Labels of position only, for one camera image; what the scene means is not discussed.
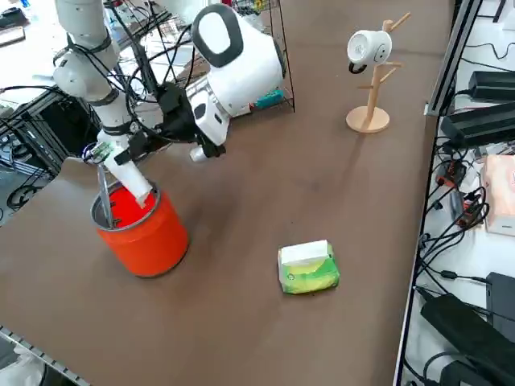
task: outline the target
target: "power adapter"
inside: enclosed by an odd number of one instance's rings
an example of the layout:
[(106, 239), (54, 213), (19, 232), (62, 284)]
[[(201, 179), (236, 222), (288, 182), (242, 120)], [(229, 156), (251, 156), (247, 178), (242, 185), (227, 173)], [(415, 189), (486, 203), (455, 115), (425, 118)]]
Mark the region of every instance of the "power adapter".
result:
[(494, 384), (515, 384), (515, 344), (453, 294), (434, 297), (417, 289), (426, 304), (421, 315)]
[(515, 101), (515, 73), (474, 71), (468, 83), (474, 101), (502, 103)]
[(460, 228), (467, 228), (469, 225), (477, 221), (481, 206), (480, 193), (463, 193), (458, 189), (451, 193), (451, 214), (452, 219), (457, 220)]
[(458, 159), (442, 162), (436, 171), (436, 183), (440, 186), (457, 187), (464, 180), (467, 167)]

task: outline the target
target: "black device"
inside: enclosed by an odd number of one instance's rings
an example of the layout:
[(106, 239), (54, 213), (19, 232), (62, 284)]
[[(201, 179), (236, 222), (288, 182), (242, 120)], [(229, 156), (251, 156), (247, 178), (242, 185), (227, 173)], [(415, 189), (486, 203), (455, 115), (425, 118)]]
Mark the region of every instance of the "black device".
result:
[(458, 360), (448, 364), (440, 374), (440, 386), (493, 386), (476, 369)]
[(12, 7), (0, 14), (0, 29), (24, 26), (25, 24), (27, 24), (27, 18), (19, 8)]
[[(75, 98), (52, 103), (39, 114), (59, 139), (66, 154), (80, 156), (86, 145), (97, 141), (98, 124)], [(30, 116), (23, 115), (23, 118), (31, 122)]]
[(449, 146), (463, 149), (515, 139), (515, 102), (452, 114), (442, 119)]
[(515, 344), (453, 294), (426, 299), (421, 315), (495, 385), (515, 385)]
[[(487, 276), (487, 309), (515, 319), (515, 278), (492, 272)], [(507, 339), (515, 343), (515, 322), (490, 314), (488, 321)]]
[(474, 101), (504, 103), (515, 101), (515, 73), (474, 71), (468, 83)]

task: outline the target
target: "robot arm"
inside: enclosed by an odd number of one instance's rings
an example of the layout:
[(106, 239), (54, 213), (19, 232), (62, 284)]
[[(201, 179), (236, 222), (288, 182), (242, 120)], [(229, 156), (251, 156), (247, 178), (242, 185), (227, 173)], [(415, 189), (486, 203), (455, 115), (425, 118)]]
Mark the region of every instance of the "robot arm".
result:
[[(197, 142), (200, 148), (192, 155), (197, 159), (224, 153), (230, 117), (278, 87), (286, 73), (282, 54), (271, 36), (255, 30), (230, 7), (204, 7), (206, 2), (163, 0), (171, 12), (178, 10), (186, 19), (195, 15), (192, 41), (211, 71), (186, 90), (174, 84), (160, 85), (154, 96), (163, 111), (163, 123), (152, 129), (160, 138)], [(105, 29), (102, 1), (56, 0), (56, 9), (73, 43), (54, 79), (63, 91), (93, 107), (102, 123), (96, 153), (143, 203), (151, 185), (130, 157), (127, 159), (135, 137), (131, 130), (134, 115), (127, 111), (125, 93), (105, 79), (117, 63), (119, 49)], [(138, 137), (151, 140), (141, 133)]]

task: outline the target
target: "tabletop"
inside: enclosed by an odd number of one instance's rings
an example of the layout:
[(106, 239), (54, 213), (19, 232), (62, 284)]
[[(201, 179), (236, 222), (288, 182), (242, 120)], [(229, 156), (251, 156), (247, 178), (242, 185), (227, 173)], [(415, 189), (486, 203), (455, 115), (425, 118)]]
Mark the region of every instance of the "tabletop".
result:
[[(406, 66), (379, 99), (391, 126), (355, 133), (345, 115), (371, 74), (348, 72), (348, 37), (408, 10), (392, 56)], [(192, 164), (172, 146), (143, 166), (191, 236), (181, 264), (129, 275), (89, 218), (96, 171), (68, 160), (0, 232), (2, 325), (100, 386), (392, 384), (434, 136), (423, 109), (450, 12), (426, 0), (282, 11), (297, 112), (235, 120), (220, 159)], [(314, 240), (332, 244), (340, 285), (283, 294), (278, 249)]]

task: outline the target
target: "orange bucket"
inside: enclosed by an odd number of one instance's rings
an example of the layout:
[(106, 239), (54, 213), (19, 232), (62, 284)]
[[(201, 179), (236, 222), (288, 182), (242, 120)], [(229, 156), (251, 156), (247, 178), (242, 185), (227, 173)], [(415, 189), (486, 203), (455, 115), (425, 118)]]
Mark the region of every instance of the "orange bucket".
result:
[(156, 187), (141, 208), (120, 183), (109, 187), (113, 213), (110, 228), (95, 199), (91, 215), (97, 232), (118, 260), (138, 277), (156, 277), (174, 268), (187, 251), (187, 232), (166, 193)]

